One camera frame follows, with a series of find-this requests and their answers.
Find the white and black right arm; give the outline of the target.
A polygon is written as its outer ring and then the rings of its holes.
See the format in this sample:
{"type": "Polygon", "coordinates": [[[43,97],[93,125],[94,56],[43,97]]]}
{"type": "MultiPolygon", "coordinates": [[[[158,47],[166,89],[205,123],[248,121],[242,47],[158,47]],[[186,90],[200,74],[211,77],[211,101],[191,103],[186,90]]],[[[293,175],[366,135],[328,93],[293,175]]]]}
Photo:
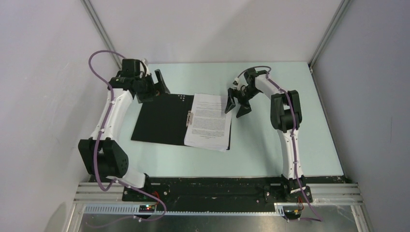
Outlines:
{"type": "Polygon", "coordinates": [[[300,164],[298,148],[298,130],[302,122],[301,103],[296,90],[287,91],[280,87],[270,77],[269,66],[254,66],[244,70],[246,83],[236,77],[233,86],[228,89],[228,100],[225,113],[239,105],[236,117],[240,118],[251,112],[250,100],[262,93],[270,100],[270,122],[278,132],[282,158],[281,196],[288,202],[293,202],[306,189],[303,183],[304,174],[300,164]]]}

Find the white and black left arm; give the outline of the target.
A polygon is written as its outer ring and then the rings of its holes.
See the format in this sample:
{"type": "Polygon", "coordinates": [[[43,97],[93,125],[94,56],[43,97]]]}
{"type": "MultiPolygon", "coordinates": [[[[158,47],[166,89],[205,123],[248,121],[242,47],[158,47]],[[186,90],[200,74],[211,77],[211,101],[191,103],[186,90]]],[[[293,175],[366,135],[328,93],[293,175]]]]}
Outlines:
{"type": "Polygon", "coordinates": [[[170,91],[161,71],[150,72],[145,62],[138,59],[123,59],[122,69],[105,83],[108,92],[103,113],[90,137],[79,141],[80,155],[89,174],[123,183],[128,188],[135,187],[134,195],[147,201],[153,189],[145,183],[146,174],[130,166],[129,157],[117,138],[134,99],[139,103],[148,102],[170,91]]]}

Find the red folder with black inside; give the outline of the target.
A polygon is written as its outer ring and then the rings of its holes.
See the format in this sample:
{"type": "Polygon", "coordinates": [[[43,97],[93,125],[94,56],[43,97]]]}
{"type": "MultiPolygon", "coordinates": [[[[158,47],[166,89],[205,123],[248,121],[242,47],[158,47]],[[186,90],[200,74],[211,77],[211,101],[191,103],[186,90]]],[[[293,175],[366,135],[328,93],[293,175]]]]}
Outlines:
{"type": "Polygon", "coordinates": [[[131,140],[184,145],[193,97],[194,95],[164,94],[143,103],[131,140]]]}

